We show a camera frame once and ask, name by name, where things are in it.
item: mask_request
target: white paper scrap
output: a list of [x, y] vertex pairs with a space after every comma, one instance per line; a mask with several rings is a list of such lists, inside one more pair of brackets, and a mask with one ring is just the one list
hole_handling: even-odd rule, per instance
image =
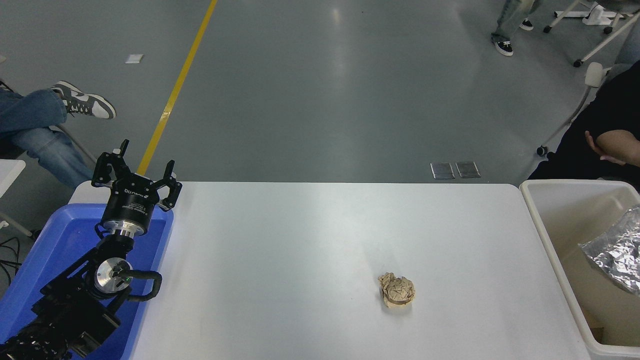
[[130, 54], [125, 64], [139, 64], [144, 54]]

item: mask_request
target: black and white sneaker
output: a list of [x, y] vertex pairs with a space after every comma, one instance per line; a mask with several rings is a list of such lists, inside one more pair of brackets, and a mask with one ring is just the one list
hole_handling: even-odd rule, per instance
[[524, 19], [520, 24], [520, 29], [531, 31], [533, 30], [533, 24], [531, 24], [531, 21], [529, 21], [529, 19]]
[[107, 99], [96, 94], [85, 94], [66, 81], [59, 81], [51, 90], [62, 95], [62, 102], [69, 113], [91, 115], [100, 119], [113, 119], [116, 110]]
[[504, 56], [513, 55], [513, 49], [511, 48], [510, 41], [494, 41], [493, 44], [495, 45], [496, 50], [498, 50], [498, 53], [503, 54]]

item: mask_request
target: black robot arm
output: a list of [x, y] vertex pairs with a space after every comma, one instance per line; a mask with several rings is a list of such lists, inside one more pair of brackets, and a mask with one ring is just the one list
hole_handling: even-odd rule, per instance
[[[40, 290], [43, 297], [31, 308], [36, 319], [0, 344], [0, 360], [70, 359], [69, 350], [85, 357], [120, 326], [115, 313], [125, 301], [147, 301], [158, 294], [162, 276], [134, 270], [126, 256], [134, 236], [147, 232], [155, 205], [173, 208], [182, 184], [172, 172], [173, 160], [156, 182], [132, 173], [123, 158], [128, 144], [124, 140], [119, 150], [103, 152], [93, 173], [93, 186], [111, 188], [99, 223], [105, 229], [99, 231], [100, 242]], [[164, 186], [170, 192], [160, 200], [157, 190]], [[131, 295], [134, 278], [153, 280], [148, 294]], [[107, 299], [112, 300], [104, 306], [101, 301]]]

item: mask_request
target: crumpled paper ball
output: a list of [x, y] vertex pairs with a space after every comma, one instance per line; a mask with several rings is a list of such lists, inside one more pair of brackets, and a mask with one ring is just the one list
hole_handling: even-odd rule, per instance
[[399, 307], [409, 304], [415, 297], [415, 288], [411, 280], [396, 277], [388, 272], [378, 278], [382, 290], [382, 299], [387, 307]]

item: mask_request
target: person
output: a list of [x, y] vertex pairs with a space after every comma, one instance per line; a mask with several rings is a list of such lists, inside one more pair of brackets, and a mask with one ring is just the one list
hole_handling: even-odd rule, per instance
[[66, 81], [27, 96], [6, 85], [0, 88], [0, 139], [25, 150], [61, 183], [75, 188], [91, 179], [93, 171], [65, 133], [49, 128], [64, 123], [68, 113], [101, 119], [116, 116], [113, 105], [105, 98], [86, 94]]
[[526, 31], [533, 30], [528, 16], [535, 12], [541, 3], [542, 0], [506, 0], [498, 18], [498, 27], [491, 33], [491, 41], [500, 54], [513, 55], [511, 38], [518, 27]]
[[601, 86], [555, 153], [529, 179], [598, 179], [640, 184], [640, 61]]

